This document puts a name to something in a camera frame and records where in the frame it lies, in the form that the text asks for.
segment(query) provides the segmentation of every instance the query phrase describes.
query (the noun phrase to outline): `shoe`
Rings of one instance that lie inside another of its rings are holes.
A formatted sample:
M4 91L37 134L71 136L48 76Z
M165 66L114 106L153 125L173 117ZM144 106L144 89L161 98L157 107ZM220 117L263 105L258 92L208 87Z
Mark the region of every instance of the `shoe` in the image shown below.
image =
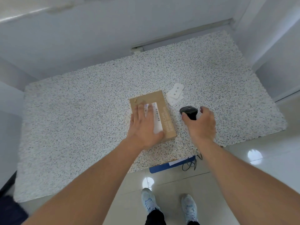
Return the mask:
M152 212L155 209L160 210L160 207L156 204L154 194L148 188L144 188L142 190L142 204L144 205L148 213Z
M186 224L190 221L197 221L197 205L191 195L184 194L181 198L181 208L185 215Z

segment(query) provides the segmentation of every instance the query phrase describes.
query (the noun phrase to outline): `barcode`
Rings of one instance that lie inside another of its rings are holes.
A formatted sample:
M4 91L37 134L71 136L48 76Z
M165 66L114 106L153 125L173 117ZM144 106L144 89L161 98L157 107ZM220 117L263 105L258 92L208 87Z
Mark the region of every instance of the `barcode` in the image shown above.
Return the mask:
M157 120L158 120L158 121L160 121L160 117L159 117L158 109L155 109L155 112L156 112L156 117L157 117Z

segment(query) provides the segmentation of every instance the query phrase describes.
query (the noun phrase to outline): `terrazzo countertop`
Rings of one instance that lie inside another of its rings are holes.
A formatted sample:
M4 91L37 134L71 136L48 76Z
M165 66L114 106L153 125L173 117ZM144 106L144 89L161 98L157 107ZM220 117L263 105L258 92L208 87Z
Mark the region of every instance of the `terrazzo countertop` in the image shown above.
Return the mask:
M129 98L182 83L167 106L173 141L143 151L129 172L197 154L183 106L215 113L216 142L227 146L286 129L286 121L225 31L31 83L25 89L14 198L57 193L113 150L129 128Z

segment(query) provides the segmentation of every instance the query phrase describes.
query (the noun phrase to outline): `paper slip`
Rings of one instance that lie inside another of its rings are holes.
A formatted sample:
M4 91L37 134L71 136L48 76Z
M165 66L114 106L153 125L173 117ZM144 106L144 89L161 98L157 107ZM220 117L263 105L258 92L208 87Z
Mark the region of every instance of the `paper slip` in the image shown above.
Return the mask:
M184 159L180 159L180 160L175 160L175 161L169 162L169 165L172 166L172 165L174 165L174 164L176 164L176 163L179 163L179 162L181 162L181 161L183 161L183 160L186 160L186 159L188 159L188 158L184 158Z
M178 103L180 100L182 100L184 97L182 94L179 95L179 98L178 99L173 99L170 97L169 93L167 93L167 96L166 96L166 99L167 99L167 102L173 106L174 104Z
M144 105L145 117L147 117L148 114L148 105L149 104ZM152 107L153 107L153 120L154 120L153 132L156 134L159 133L160 131L163 131L163 126L161 124L157 103L153 102Z
M178 99L179 98L179 95L180 93L182 92L184 88L184 85L181 84L181 83L176 83L174 85L174 87L171 89L171 91L169 91L169 95L171 98L174 98L174 99Z

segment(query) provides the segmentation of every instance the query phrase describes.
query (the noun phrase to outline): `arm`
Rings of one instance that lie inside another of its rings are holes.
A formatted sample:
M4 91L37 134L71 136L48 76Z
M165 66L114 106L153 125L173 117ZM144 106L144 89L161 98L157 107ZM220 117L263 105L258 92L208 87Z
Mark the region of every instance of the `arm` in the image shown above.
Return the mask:
M39 208L24 225L102 224L130 166L142 150L164 137L153 133L153 108L140 104L131 115L127 137L108 155L75 178Z
M238 222L241 225L298 224L300 195L214 143L214 114L206 107L201 107L201 113L196 121L190 120L184 113L182 119Z

